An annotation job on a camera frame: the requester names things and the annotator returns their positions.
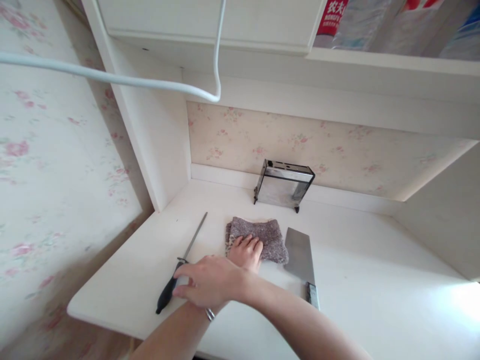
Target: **black handle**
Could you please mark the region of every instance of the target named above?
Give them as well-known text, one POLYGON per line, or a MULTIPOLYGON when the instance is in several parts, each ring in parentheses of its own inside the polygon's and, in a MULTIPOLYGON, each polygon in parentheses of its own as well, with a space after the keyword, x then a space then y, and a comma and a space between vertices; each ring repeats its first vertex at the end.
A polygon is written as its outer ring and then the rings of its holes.
POLYGON ((306 282, 306 300, 312 304, 317 310, 320 310, 319 295, 317 287, 310 282, 306 282))
MULTIPOLYGON (((185 264, 184 261, 179 261, 176 264, 175 271, 177 271, 177 269, 181 267, 183 264, 185 264)), ((177 279, 172 276, 168 284, 165 286, 165 288, 161 292, 160 297, 158 298, 158 302, 156 303, 155 312, 157 314, 160 314, 160 312, 163 309, 165 309, 165 307, 169 304, 170 300, 172 300, 172 293, 175 289, 175 285, 177 285, 177 279)))

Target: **cleaver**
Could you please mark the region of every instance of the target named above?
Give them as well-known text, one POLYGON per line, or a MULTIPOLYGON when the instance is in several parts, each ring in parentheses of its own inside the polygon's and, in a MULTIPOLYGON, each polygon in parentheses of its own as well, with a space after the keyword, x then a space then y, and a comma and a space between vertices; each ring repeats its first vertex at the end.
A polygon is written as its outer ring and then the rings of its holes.
POLYGON ((286 231, 285 247, 288 250, 289 260, 283 267, 289 273, 306 282, 306 300, 320 310, 317 287, 315 286, 310 236, 289 227, 286 231))

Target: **gray cloth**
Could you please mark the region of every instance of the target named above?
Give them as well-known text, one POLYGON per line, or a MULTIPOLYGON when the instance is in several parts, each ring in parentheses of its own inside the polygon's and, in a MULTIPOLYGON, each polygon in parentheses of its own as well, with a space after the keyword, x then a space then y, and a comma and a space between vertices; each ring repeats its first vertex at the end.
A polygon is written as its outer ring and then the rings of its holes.
POLYGON ((228 255, 234 241, 239 236, 246 237, 252 234, 263 242, 260 259, 277 264, 287 264, 289 253, 282 240, 282 233, 277 220, 267 222, 249 222, 239 217, 234 217, 226 225, 225 252, 228 255))

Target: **white cable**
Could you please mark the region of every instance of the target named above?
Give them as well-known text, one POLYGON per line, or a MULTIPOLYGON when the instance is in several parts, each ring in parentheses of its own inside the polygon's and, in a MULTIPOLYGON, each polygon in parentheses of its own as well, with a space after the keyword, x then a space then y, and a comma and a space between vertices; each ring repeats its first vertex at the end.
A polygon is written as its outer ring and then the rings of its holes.
POLYGON ((37 56, 25 56, 0 51, 0 63, 50 69, 63 73, 83 76, 104 83, 178 91, 201 97, 212 103, 218 103, 220 101, 220 95, 222 92, 222 86, 220 84, 219 77, 219 47, 220 35, 222 33, 222 24, 224 22, 225 2, 226 0, 221 0, 220 17, 218 20, 218 30, 216 35, 215 49, 213 53, 213 73, 216 83, 215 95, 205 90, 202 90, 201 88, 180 82, 116 75, 105 71, 94 70, 89 67, 74 65, 68 62, 46 59, 37 56))

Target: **kitchen knife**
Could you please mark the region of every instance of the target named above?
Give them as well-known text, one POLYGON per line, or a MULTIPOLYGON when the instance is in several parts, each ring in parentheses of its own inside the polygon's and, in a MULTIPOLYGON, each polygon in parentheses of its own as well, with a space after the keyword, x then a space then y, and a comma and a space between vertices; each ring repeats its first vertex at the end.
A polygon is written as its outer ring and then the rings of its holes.
POLYGON ((320 310, 310 236, 289 227, 286 231, 285 247, 288 250, 288 263, 283 267, 289 273, 306 281, 306 300, 320 310))
MULTIPOLYGON (((177 271, 177 269, 181 267, 183 264, 188 263, 188 261, 186 260, 187 255, 189 254, 190 249, 192 248, 192 245, 194 244, 194 241, 197 238, 197 234, 199 233, 200 228, 202 227, 205 221, 205 218, 207 217, 207 214, 208 212, 206 212, 205 215, 203 215, 200 225, 198 225, 195 231, 195 235, 193 235, 193 238, 191 239, 190 244, 186 248, 185 255, 183 255, 183 257, 177 257, 178 263, 176 264, 175 271, 177 271)), ((172 293, 175 289, 175 285, 177 285, 177 279, 172 276, 170 281, 166 284, 165 288, 161 292, 160 297, 158 298, 158 302, 156 304, 156 311, 155 311, 157 314, 160 314, 160 312, 169 304, 170 300, 172 299, 172 293)))

